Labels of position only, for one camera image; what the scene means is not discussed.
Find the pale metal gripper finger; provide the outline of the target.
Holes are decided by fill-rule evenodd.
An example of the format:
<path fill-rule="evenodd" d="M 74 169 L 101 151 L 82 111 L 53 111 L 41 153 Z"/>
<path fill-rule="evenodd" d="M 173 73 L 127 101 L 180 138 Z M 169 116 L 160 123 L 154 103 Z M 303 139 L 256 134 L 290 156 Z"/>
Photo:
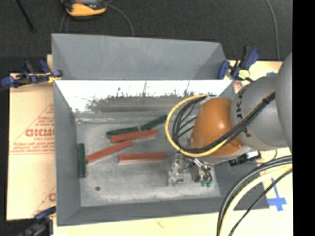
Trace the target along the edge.
<path fill-rule="evenodd" d="M 172 169 L 183 169 L 185 165 L 185 157 L 181 153 L 174 155 Z"/>
<path fill-rule="evenodd" d="M 169 185 L 181 185 L 185 184 L 185 176 L 182 170 L 169 171 L 168 172 L 168 184 Z"/>

